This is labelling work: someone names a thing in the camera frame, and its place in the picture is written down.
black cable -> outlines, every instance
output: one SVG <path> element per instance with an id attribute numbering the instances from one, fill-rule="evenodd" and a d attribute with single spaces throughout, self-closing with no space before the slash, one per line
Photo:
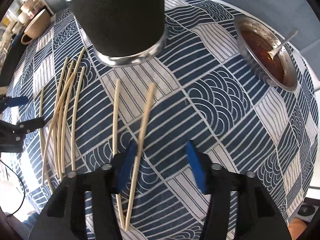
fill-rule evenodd
<path id="1" fill-rule="evenodd" d="M 19 211 L 19 209 L 22 207 L 22 204 L 23 204 L 23 202 L 24 202 L 24 198 L 26 197 L 26 189 L 25 189 L 25 187 L 24 187 L 24 185 L 23 185 L 22 180 L 21 180 L 21 179 L 19 178 L 19 176 L 17 175 L 17 173 L 15 173 L 15 172 L 14 172 L 7 164 L 5 164 L 1 159 L 0 159 L 0 162 L 2 162 L 2 163 L 4 164 L 4 166 L 6 166 L 10 171 L 12 171 L 12 172 L 17 176 L 17 178 L 19 179 L 19 181 L 20 181 L 20 183 L 22 184 L 22 187 L 23 187 L 23 199 L 22 199 L 22 202 L 21 202 L 20 206 L 18 207 L 18 209 L 17 209 L 15 212 L 13 212 L 12 214 L 8 215 L 8 216 L 12 216 L 13 214 L 17 213 L 17 212 Z"/>

table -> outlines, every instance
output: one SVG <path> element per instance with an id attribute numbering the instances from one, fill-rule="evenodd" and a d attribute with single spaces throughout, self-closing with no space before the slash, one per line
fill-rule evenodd
<path id="1" fill-rule="evenodd" d="M 21 57 L 8 95 L 25 95 L 30 100 L 25 106 L 7 109 L 4 120 L 15 123 L 37 117 L 39 92 L 44 87 L 43 116 L 50 124 L 65 57 L 77 59 L 85 46 L 81 66 L 86 71 L 76 123 L 77 172 L 93 171 L 110 161 L 116 79 L 122 83 L 119 151 L 131 138 L 137 140 L 148 84 L 157 84 L 131 227 L 129 232 L 122 231 L 124 239 L 199 238 L 209 198 L 196 188 L 184 151 L 189 139 L 229 171 L 254 171 L 284 220 L 290 221 L 309 187 L 317 149 L 317 103 L 306 61 L 288 46 L 298 74 L 297 89 L 289 93 L 270 87 L 254 76 L 236 46 L 233 19 L 246 12 L 220 0 L 165 0 L 165 9 L 169 31 L 165 49 L 141 65 L 117 69 L 97 61 L 90 40 L 66 9 Z M 76 85 L 68 110 L 66 172 L 71 170 L 70 129 Z M 27 188 L 28 200 L 40 212 L 51 193 L 47 184 L 40 185 L 38 132 L 28 134 L 24 152 L 10 155 L 10 159 Z M 47 168 L 57 187 L 52 141 Z M 124 213 L 129 189 L 130 183 L 122 192 Z M 87 232 L 93 239 L 90 192 L 87 197 Z M 230 205 L 228 238 L 232 239 L 237 207 L 234 193 Z"/>

blue pad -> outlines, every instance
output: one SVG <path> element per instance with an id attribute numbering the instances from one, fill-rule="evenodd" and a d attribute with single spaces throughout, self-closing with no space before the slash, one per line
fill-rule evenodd
<path id="1" fill-rule="evenodd" d="M 29 102 L 28 97 L 17 97 L 17 98 L 9 98 L 9 100 L 5 103 L 7 107 L 14 106 L 23 106 Z"/>
<path id="2" fill-rule="evenodd" d="M 186 152 L 197 187 L 203 194 L 205 194 L 206 175 L 204 174 L 201 163 L 196 155 L 197 150 L 190 141 L 187 142 Z"/>
<path id="3" fill-rule="evenodd" d="M 122 169 L 119 173 L 119 180 L 117 185 L 117 192 L 121 192 L 124 188 L 125 184 L 128 182 L 130 177 L 130 171 L 132 164 L 134 162 L 134 158 L 137 153 L 137 143 L 133 141 L 129 144 L 130 148 L 127 150 L 127 156 L 122 165 Z"/>

screw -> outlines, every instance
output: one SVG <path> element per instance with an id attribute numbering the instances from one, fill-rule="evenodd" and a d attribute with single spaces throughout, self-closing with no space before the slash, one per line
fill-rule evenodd
<path id="1" fill-rule="evenodd" d="M 211 165 L 211 169 L 215 170 L 215 171 L 219 171 L 222 169 L 221 165 L 218 163 L 214 163 Z"/>
<path id="2" fill-rule="evenodd" d="M 70 171 L 68 173 L 68 178 L 74 178 L 77 175 L 77 173 L 75 171 Z"/>
<path id="3" fill-rule="evenodd" d="M 110 170 L 111 168 L 112 168 L 112 165 L 110 163 L 106 163 L 101 166 L 101 169 L 104 171 Z"/>
<path id="4" fill-rule="evenodd" d="M 249 178 L 254 178 L 256 175 L 254 174 L 253 171 L 247 171 L 246 172 L 246 176 L 249 177 Z"/>

black cylinder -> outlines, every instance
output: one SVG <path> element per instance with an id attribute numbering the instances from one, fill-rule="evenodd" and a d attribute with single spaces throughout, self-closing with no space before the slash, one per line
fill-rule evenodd
<path id="1" fill-rule="evenodd" d="M 67 2 L 95 49 L 125 57 L 153 46 L 164 32 L 164 0 Z"/>

